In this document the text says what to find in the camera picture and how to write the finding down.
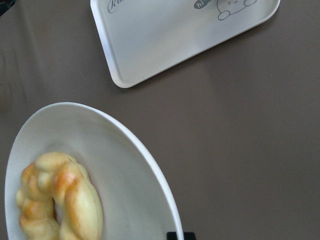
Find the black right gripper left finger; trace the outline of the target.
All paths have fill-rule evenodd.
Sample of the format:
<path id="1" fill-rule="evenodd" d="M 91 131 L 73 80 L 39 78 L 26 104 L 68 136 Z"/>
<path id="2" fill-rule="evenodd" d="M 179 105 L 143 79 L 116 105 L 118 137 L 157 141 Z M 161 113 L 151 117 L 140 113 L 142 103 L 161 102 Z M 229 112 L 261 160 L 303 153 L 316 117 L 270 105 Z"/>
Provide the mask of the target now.
<path id="1" fill-rule="evenodd" d="M 178 240 L 178 236 L 176 232 L 168 232 L 166 234 L 166 239 L 167 240 Z"/>

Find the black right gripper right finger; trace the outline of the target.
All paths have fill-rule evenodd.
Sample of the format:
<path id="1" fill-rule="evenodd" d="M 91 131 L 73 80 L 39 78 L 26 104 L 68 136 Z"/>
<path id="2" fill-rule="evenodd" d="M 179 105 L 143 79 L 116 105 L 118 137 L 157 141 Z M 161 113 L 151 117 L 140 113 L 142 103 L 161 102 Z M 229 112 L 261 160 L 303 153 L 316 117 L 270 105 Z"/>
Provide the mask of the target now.
<path id="1" fill-rule="evenodd" d="M 194 232 L 184 232 L 184 240 L 196 240 L 196 234 Z"/>

